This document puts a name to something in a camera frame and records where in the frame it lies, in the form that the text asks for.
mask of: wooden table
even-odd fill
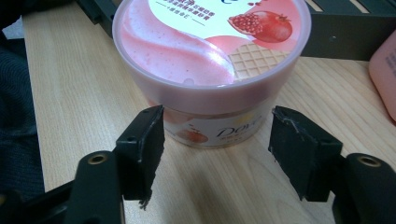
[[[76,5],[23,18],[46,190],[78,161],[112,150],[149,107],[113,40]],[[396,167],[396,128],[367,62],[301,58],[277,105],[296,109],[344,143]],[[127,223],[334,223],[327,203],[300,201],[267,151],[272,115],[247,141],[219,149],[167,137],[147,211],[125,202]]]

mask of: product label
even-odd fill
[[[233,145],[246,140],[261,127],[273,101],[271,98],[249,111],[211,118],[197,118],[165,108],[164,128],[177,141],[190,146]]]
[[[229,55],[236,80],[258,76],[292,51],[301,19],[292,0],[148,0],[154,16]]]

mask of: plastic container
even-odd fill
[[[226,147],[260,128],[310,28],[303,0],[125,0],[113,37],[150,104],[164,106],[172,137]]]
[[[371,58],[369,72],[385,107],[396,121],[396,30]]]

